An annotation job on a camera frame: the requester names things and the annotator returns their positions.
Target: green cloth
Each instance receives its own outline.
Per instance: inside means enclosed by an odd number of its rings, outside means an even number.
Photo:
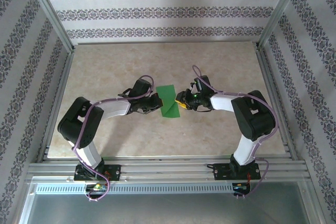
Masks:
[[[156,87],[160,99],[163,102],[161,107],[161,114],[164,118],[179,118],[179,105],[175,102],[176,93],[174,85]]]

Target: marble-patterned surface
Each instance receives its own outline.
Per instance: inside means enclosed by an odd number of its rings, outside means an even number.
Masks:
[[[225,91],[260,90],[269,102],[250,42],[80,45],[72,62],[57,124],[75,98],[91,101],[116,97],[149,74],[156,86],[174,84],[176,93],[195,78],[198,65],[211,84]],[[101,121],[94,143],[102,156],[229,155],[240,139],[234,114],[197,113],[180,108],[168,119],[160,110]],[[265,142],[260,154],[285,153],[280,134]],[[55,129],[48,157],[73,157],[70,145]]]

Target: striped wallpaper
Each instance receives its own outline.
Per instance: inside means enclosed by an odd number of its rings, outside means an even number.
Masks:
[[[72,42],[257,41],[279,0],[50,0]]]
[[[264,48],[327,223],[336,223],[335,3],[290,0]]]
[[[0,0],[0,223],[12,223],[68,52],[38,0]]]

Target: purple cable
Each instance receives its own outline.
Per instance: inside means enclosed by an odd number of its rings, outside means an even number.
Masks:
[[[215,91],[215,92],[217,92],[217,93],[219,93],[219,94],[224,94],[224,95],[232,95],[232,96],[235,96],[235,97],[249,97],[249,98],[251,98],[251,99],[254,99],[254,100],[260,102],[262,105],[264,105],[264,106],[265,106],[265,107],[272,113],[272,115],[273,115],[273,117],[274,117],[274,119],[275,119],[275,127],[274,127],[274,130],[273,130],[270,134],[268,134],[267,136],[265,136],[264,138],[260,139],[259,142],[258,142],[258,144],[257,144],[257,145],[254,147],[254,149],[252,150],[252,154],[251,154],[252,157],[253,157],[255,160],[257,160],[257,161],[265,161],[267,165],[266,165],[266,169],[265,169],[265,171],[264,171],[264,174],[263,174],[262,177],[260,178],[259,182],[258,182],[257,185],[255,186],[255,188],[248,194],[248,195],[250,195],[251,193],[255,192],[256,189],[260,186],[262,180],[265,178],[266,173],[268,172],[268,167],[269,167],[269,163],[268,163],[268,161],[267,161],[266,159],[264,159],[264,158],[255,158],[256,151],[257,151],[257,149],[259,148],[259,146],[261,145],[261,143],[262,143],[263,141],[269,139],[270,137],[272,137],[272,136],[277,132],[277,130],[278,130],[278,128],[279,128],[279,120],[278,120],[278,117],[277,117],[277,115],[275,114],[275,111],[272,109],[272,107],[271,107],[270,105],[268,105],[267,102],[264,102],[264,101],[261,100],[260,98],[257,98],[257,97],[255,97],[255,96],[253,96],[253,95],[250,95],[250,94],[244,94],[244,93],[230,93],[230,92],[224,92],[224,91],[219,91],[219,90],[215,89],[214,87],[212,87],[211,85],[209,85],[208,83],[206,83],[206,82],[202,79],[202,77],[201,77],[201,76],[202,76],[202,73],[201,73],[201,70],[199,69],[198,66],[193,65],[192,67],[193,67],[193,70],[194,70],[195,74],[196,74],[197,77],[200,79],[200,81],[203,82],[207,87],[209,87],[209,88],[212,89],[213,91]]]
[[[85,129],[85,126],[86,126],[86,124],[87,124],[87,122],[88,122],[89,114],[91,113],[91,110],[92,110],[95,106],[97,106],[97,105],[99,105],[99,104],[102,104],[102,103],[106,103],[106,102],[114,102],[114,101],[124,101],[124,100],[135,100],[135,99],[139,99],[139,98],[142,98],[142,97],[144,97],[144,96],[150,94],[150,93],[153,91],[153,89],[154,89],[154,79],[153,79],[151,76],[148,76],[148,75],[146,75],[146,74],[145,74],[144,76],[141,76],[139,79],[141,79],[141,78],[143,78],[143,77],[148,77],[148,78],[150,78],[151,81],[152,81],[152,86],[151,86],[151,88],[147,91],[147,93],[145,93],[145,94],[143,94],[143,95],[140,95],[140,96],[138,96],[138,97],[129,97],[129,98],[109,98],[109,99],[105,99],[105,100],[101,100],[101,101],[95,102],[93,105],[90,106],[90,108],[88,109],[88,112],[86,113],[86,115],[85,115],[85,117],[84,117],[84,121],[83,121],[82,128],[81,128],[81,130],[80,130],[78,139],[77,139],[77,141],[76,141],[74,147],[72,148],[72,151],[75,153],[75,155],[78,157],[78,159],[80,160],[80,162],[81,162],[87,169],[89,169],[91,172],[93,172],[93,173],[99,175],[100,177],[102,177],[103,179],[105,179],[106,182],[107,182],[107,189],[106,189],[106,191],[105,191],[100,197],[98,197],[97,199],[92,199],[92,198],[90,197],[90,193],[89,193],[89,195],[87,196],[87,197],[89,198],[89,200],[98,201],[99,199],[105,197],[105,195],[106,195],[106,194],[109,192],[109,190],[110,190],[110,181],[109,181],[109,179],[106,178],[103,174],[101,174],[101,173],[99,173],[98,171],[96,171],[95,169],[93,169],[91,166],[87,165],[83,160],[81,160],[80,156],[79,156],[78,153],[77,153],[77,148],[78,148],[78,146],[79,146],[79,144],[80,144],[80,141],[81,141],[81,139],[82,139],[82,137],[83,137],[84,129]]]

